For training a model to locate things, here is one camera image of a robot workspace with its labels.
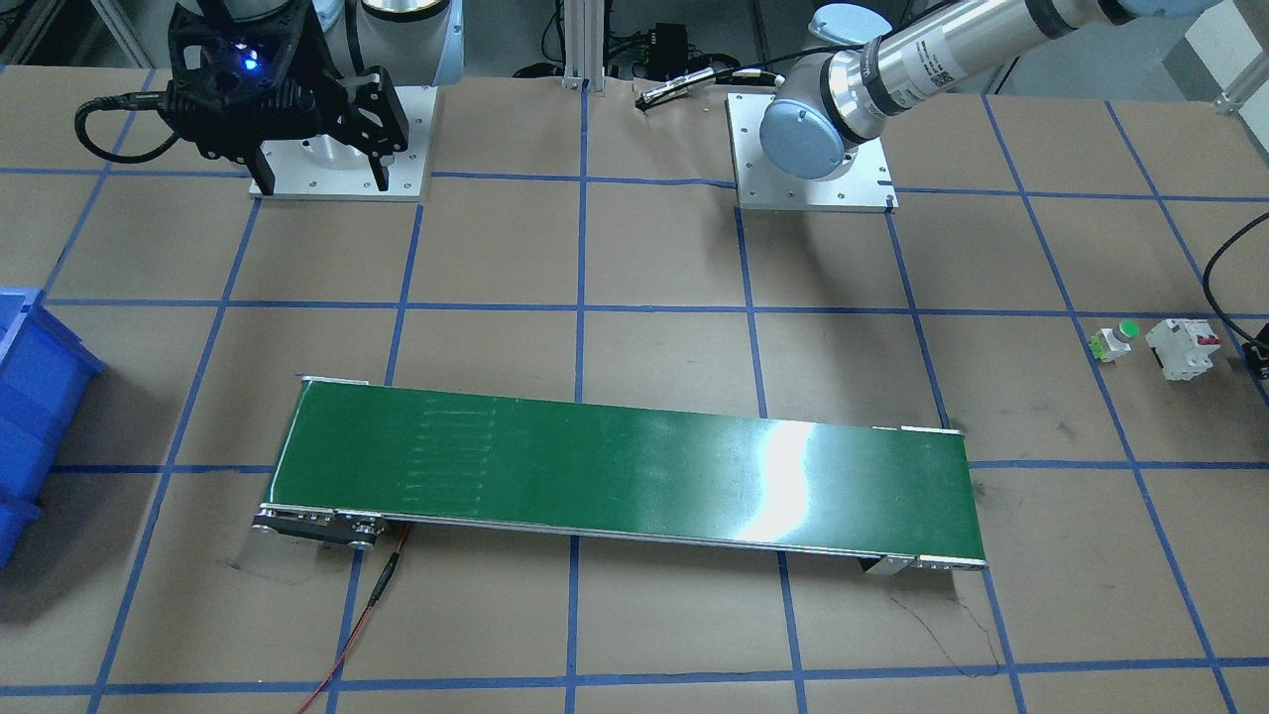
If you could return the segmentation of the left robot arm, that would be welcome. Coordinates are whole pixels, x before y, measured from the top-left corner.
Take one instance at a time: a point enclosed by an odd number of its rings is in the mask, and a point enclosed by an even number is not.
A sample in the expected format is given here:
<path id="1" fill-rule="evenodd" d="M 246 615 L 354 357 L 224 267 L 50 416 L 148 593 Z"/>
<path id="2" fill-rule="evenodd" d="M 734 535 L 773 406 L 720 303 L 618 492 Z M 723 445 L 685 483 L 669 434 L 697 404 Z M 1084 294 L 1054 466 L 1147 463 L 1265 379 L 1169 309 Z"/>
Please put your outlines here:
<path id="1" fill-rule="evenodd" d="M 890 118 L 1004 60 L 1091 24 L 1126 27 L 1209 8 L 1207 1 L 952 1 L 901 28 L 865 6 L 824 4 L 761 114 L 758 145 L 786 175 L 834 178 Z"/>

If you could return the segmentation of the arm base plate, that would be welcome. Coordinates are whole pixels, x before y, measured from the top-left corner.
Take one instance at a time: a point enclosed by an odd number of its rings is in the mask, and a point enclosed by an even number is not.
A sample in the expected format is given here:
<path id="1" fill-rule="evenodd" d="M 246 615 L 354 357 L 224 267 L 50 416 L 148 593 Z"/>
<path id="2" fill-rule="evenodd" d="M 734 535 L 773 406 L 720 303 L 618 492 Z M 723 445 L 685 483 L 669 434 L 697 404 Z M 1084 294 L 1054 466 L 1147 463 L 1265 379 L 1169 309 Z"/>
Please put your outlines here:
<path id="1" fill-rule="evenodd" d="M 897 191 L 882 141 L 853 145 L 821 110 L 770 94 L 726 98 L 742 209 L 890 212 Z"/>
<path id="2" fill-rule="evenodd" d="M 385 190 L 378 189 L 367 155 L 320 134 L 263 145 L 275 178 L 272 199 L 421 202 L 430 176 L 439 89 L 407 86 L 396 93 L 407 119 L 407 140 L 387 166 Z"/>

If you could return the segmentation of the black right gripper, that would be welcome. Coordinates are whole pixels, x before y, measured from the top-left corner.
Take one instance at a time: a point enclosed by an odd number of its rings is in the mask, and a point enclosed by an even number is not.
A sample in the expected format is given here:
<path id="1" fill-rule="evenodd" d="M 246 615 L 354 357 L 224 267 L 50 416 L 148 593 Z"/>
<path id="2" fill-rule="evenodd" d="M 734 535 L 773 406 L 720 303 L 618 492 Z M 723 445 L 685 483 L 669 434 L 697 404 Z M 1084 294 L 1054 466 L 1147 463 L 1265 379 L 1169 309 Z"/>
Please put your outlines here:
<path id="1" fill-rule="evenodd" d="M 180 1 L 168 23 L 173 77 L 164 120 L 212 159 L 244 164 L 261 197 L 275 175 L 264 142 L 326 134 L 365 155 L 390 189 L 409 122 L 381 66 L 339 68 L 311 1 Z"/>

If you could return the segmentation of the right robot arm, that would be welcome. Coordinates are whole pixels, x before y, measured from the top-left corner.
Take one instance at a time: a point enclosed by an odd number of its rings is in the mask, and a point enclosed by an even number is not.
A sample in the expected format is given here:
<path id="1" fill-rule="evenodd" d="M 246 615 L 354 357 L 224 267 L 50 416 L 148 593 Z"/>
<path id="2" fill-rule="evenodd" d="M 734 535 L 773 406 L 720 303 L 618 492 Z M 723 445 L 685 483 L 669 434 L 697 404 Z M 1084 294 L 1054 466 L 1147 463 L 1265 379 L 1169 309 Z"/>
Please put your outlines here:
<path id="1" fill-rule="evenodd" d="M 181 1 L 156 112 L 204 159 L 289 200 L 423 197 L 458 1 Z"/>

